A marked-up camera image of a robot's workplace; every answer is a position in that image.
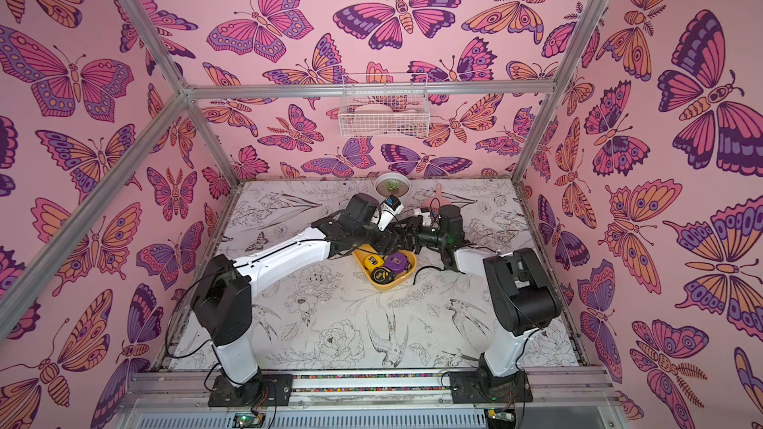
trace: metal vent grille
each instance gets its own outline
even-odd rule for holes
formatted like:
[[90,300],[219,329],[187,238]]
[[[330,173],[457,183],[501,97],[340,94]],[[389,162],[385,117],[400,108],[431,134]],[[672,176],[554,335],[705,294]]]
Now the metal vent grille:
[[[145,414],[139,429],[228,428],[235,414],[189,415],[188,413]],[[480,409],[407,409],[389,411],[300,411],[278,414],[273,427],[283,429],[484,429]]]

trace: yellow bowl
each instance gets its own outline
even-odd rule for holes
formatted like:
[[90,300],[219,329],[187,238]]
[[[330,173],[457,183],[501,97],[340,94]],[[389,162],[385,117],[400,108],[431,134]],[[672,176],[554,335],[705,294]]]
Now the yellow bowl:
[[371,247],[370,245],[368,245],[366,243],[362,247],[360,247],[358,250],[354,251],[352,253],[352,255],[354,255],[355,258],[357,259],[358,265],[360,265],[360,268],[363,269],[363,272],[366,274],[366,277],[368,278],[368,281],[371,283],[371,285],[373,285],[374,288],[377,289],[380,292],[386,292],[387,290],[392,290],[396,286],[398,286],[401,283],[403,283],[404,281],[408,280],[416,272],[416,254],[413,253],[413,252],[409,252],[409,251],[400,251],[400,252],[403,255],[405,255],[406,259],[408,259],[408,263],[411,264],[411,268],[406,273],[403,273],[402,275],[396,276],[396,278],[393,281],[389,282],[386,285],[379,285],[378,283],[376,283],[373,280],[371,280],[371,272],[369,272],[366,269],[366,266],[363,265],[363,262],[366,260],[366,257],[368,255],[376,255],[377,254],[377,252],[374,250],[373,247]]

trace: floral tablecloth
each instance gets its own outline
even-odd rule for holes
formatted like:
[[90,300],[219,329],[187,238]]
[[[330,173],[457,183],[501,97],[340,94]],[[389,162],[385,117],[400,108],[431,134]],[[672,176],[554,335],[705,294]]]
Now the floral tablecloth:
[[[413,180],[402,198],[406,213],[434,195],[461,207],[466,237],[500,251],[535,247],[509,180]],[[355,193],[376,194],[371,180],[249,182],[219,252],[229,258],[262,250],[300,233],[312,221],[343,209]],[[418,266],[442,266],[424,249]],[[487,281],[427,269],[376,291],[353,256],[307,266],[261,292],[252,305],[252,341],[263,369],[379,369],[475,366],[498,320]],[[208,338],[191,315],[177,354]],[[209,346],[172,369],[206,369],[217,360]],[[526,367],[577,364],[562,321],[554,320],[525,351]]]

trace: wire basket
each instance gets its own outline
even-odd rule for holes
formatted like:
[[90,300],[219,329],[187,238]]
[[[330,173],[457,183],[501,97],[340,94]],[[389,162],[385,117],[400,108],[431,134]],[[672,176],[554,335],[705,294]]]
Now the wire basket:
[[[419,81],[403,83],[348,83],[351,75],[371,76],[372,73],[348,73],[342,79],[342,100],[339,104],[339,130],[342,137],[429,135],[430,102],[425,73],[388,73],[414,77]],[[382,104],[391,111],[369,112],[360,106]]]

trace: butterfly wallpaper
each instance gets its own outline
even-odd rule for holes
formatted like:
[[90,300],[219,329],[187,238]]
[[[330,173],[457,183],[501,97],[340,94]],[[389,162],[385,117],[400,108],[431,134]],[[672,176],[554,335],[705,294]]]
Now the butterfly wallpaper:
[[608,6],[523,180],[529,226],[632,427],[760,427],[763,20]]

